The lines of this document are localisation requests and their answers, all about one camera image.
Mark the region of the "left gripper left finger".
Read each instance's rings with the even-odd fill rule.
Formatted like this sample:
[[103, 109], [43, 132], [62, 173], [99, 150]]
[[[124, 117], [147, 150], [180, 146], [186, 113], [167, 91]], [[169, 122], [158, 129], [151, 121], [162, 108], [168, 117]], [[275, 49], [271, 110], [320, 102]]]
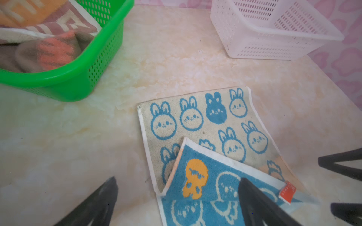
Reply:
[[115, 177], [111, 177], [56, 225], [108, 226], [117, 195], [117, 181]]

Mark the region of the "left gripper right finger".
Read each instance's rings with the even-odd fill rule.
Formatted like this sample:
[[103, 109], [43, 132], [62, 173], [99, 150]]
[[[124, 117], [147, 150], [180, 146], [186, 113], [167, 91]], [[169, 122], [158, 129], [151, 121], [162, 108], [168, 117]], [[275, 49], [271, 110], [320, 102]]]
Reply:
[[239, 183], [238, 196], [246, 226], [301, 226], [246, 178]]

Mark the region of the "blue bunny towel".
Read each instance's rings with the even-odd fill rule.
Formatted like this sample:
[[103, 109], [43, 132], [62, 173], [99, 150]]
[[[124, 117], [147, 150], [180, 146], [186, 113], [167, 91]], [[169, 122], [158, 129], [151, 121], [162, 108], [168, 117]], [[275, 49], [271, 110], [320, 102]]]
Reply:
[[281, 157], [249, 87], [157, 99], [137, 108], [163, 225], [244, 225], [242, 178], [287, 213], [317, 202]]

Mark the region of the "green plastic basket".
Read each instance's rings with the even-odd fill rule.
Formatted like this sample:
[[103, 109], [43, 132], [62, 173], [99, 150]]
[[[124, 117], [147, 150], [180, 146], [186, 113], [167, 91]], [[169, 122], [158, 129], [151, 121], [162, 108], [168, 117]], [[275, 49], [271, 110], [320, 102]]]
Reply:
[[122, 45], [124, 19], [134, 1], [77, 1], [101, 26], [87, 48], [71, 63], [39, 73], [1, 69], [1, 84], [62, 102], [89, 96]]

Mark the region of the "orange blue patterned towel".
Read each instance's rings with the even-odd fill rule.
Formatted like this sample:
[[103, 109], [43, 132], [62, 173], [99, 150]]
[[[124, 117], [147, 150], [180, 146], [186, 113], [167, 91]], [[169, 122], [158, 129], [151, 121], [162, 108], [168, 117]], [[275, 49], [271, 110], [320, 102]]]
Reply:
[[73, 30], [92, 36], [101, 30], [77, 1], [1, 1], [1, 44], [40, 40]]

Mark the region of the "white plastic basket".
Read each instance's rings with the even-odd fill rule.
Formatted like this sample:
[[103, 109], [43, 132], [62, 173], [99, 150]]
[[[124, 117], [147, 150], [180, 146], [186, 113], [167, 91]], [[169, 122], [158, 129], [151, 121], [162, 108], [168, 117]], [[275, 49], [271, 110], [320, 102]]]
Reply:
[[307, 1], [218, 0], [210, 17], [230, 58], [294, 60], [344, 39]]

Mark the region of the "red brown towel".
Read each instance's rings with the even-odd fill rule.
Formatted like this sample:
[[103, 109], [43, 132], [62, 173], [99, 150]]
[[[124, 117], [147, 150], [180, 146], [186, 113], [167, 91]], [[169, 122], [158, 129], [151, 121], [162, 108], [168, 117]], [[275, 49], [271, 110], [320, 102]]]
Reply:
[[39, 73], [74, 61], [94, 36], [70, 31], [42, 40], [1, 45], [1, 69], [16, 73]]

